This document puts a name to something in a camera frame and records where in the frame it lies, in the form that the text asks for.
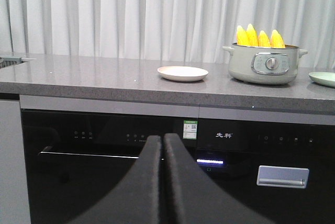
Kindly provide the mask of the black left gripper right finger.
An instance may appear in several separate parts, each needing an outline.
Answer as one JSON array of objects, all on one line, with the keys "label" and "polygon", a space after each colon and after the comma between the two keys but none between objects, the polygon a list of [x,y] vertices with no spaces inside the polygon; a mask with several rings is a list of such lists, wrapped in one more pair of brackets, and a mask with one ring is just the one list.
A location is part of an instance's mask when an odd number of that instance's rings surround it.
[{"label": "black left gripper right finger", "polygon": [[175,133],[164,135],[164,168],[170,223],[271,223],[221,189]]}]

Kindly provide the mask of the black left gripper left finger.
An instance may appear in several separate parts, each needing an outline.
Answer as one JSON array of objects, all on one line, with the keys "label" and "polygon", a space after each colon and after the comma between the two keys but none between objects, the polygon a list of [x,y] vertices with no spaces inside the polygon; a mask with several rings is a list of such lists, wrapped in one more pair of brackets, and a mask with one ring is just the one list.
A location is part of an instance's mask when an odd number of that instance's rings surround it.
[{"label": "black left gripper left finger", "polygon": [[70,223],[159,223],[161,149],[161,137],[149,136],[116,187]]}]

